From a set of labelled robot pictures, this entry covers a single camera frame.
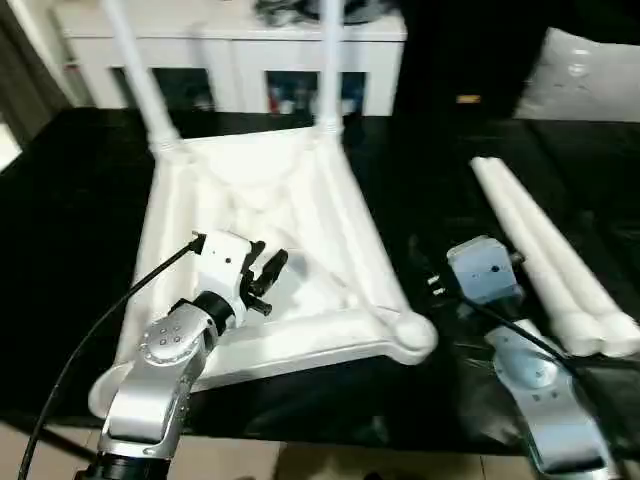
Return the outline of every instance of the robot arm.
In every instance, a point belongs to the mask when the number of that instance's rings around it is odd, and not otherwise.
[[[180,300],[147,327],[137,357],[113,399],[98,457],[77,479],[166,478],[191,387],[227,328],[242,324],[247,309],[265,316],[271,306],[259,297],[277,280],[287,261],[280,250],[254,280],[249,267],[265,248],[228,232],[207,236],[195,300]]]

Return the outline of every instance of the white tube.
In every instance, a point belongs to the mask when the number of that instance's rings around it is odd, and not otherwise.
[[[598,320],[604,331],[602,353],[623,357],[640,351],[640,328],[620,310],[571,244],[500,159],[492,159],[501,182],[545,254],[580,307]]]
[[[334,135],[342,131],[341,103],[342,61],[341,40],[344,17],[344,0],[320,0],[322,21],[322,48],[324,64],[320,74],[320,106],[318,126],[325,133]]]
[[[179,141],[179,136],[167,113],[160,88],[142,61],[121,0],[102,0],[102,6],[113,27],[115,41],[124,59],[127,80],[147,126],[149,143],[152,146],[174,145]]]
[[[520,218],[502,188],[500,178],[491,168],[491,162],[486,158],[476,157],[471,161],[471,168],[500,225],[514,246],[525,256],[523,267],[551,319],[554,334],[572,355],[587,356],[600,352],[603,339],[600,323],[577,305],[560,275]]]

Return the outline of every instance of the tile floor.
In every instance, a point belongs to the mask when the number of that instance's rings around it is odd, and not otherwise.
[[[20,147],[13,139],[6,124],[0,122],[0,171],[9,165],[20,154]]]
[[[98,431],[54,428],[95,449]],[[0,478],[15,478],[26,437],[0,424]],[[72,480],[83,462],[40,446],[30,480]],[[283,444],[251,440],[183,437],[171,480],[362,480],[369,472],[384,480],[533,479],[524,459],[478,455],[393,452],[367,448]]]

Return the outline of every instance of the black table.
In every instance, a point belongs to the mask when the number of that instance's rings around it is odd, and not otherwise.
[[[182,113],[185,137],[291,128],[309,119]],[[567,234],[619,304],[640,318],[640,126],[584,122],[350,119],[344,144],[398,277],[439,329],[422,365],[386,358],[334,365],[194,395],[188,430],[203,435],[477,453],[520,451],[512,403],[473,323],[432,301],[424,263],[445,272],[448,248],[504,240],[467,162],[502,157]],[[31,418],[91,322],[127,289],[153,172],[131,111],[61,114],[0,174],[5,356],[0,413]],[[527,286],[526,278],[521,279]],[[544,329],[530,294],[529,313]],[[98,426],[87,392],[113,360],[119,312],[79,362],[54,422]],[[581,361],[640,431],[639,357]],[[625,455],[640,438],[619,432]]]

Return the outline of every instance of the curtain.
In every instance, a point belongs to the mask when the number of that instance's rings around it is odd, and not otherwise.
[[[0,0],[0,113],[16,141],[24,147],[69,107],[7,0]]]

